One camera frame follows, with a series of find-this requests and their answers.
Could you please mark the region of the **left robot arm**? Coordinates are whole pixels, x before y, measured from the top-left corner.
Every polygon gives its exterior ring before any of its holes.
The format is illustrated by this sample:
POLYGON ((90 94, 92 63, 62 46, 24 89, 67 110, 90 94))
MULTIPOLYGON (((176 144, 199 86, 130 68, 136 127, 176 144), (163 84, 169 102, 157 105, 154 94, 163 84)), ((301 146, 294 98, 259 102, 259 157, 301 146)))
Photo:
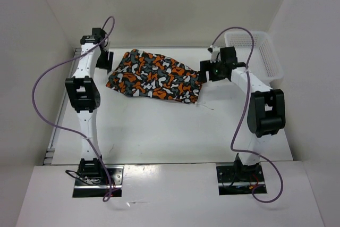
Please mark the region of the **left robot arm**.
POLYGON ((74 74, 65 80, 66 91, 71 106, 77 113, 80 132, 82 133, 81 160, 76 172, 81 182, 98 185, 107 181, 106 171, 99 159, 101 152, 98 146, 96 117, 100 106, 100 93, 93 76, 95 68, 110 72, 113 53, 109 52, 106 43, 92 50, 97 43, 104 40, 106 32, 102 28, 92 28, 91 35, 80 40, 81 57, 74 74))

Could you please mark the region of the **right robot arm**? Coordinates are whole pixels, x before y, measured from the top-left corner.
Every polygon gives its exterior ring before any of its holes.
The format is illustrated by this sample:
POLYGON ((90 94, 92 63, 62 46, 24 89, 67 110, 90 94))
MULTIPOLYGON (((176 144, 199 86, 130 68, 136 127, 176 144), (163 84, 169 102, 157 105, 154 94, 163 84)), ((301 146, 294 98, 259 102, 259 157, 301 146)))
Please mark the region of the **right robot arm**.
POLYGON ((211 58, 200 62, 200 81, 206 83, 227 79, 246 96, 231 141, 231 150, 236 153, 233 175, 237 180, 244 181, 258 169, 264 146, 285 126, 284 93, 257 78, 249 70, 247 62, 239 62, 234 47, 210 46, 208 52, 211 58), (245 149, 237 149, 234 144, 243 122, 252 136, 245 149))

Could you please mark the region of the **orange camouflage shorts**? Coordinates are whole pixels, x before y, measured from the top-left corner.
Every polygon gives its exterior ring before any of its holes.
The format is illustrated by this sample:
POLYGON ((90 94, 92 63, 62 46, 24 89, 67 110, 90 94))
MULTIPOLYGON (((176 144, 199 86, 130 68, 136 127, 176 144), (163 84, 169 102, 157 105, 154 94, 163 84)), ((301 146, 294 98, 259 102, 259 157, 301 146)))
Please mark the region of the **orange camouflage shorts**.
POLYGON ((194 104, 202 82, 198 71, 171 57, 133 49, 108 76, 106 87, 127 97, 194 104))

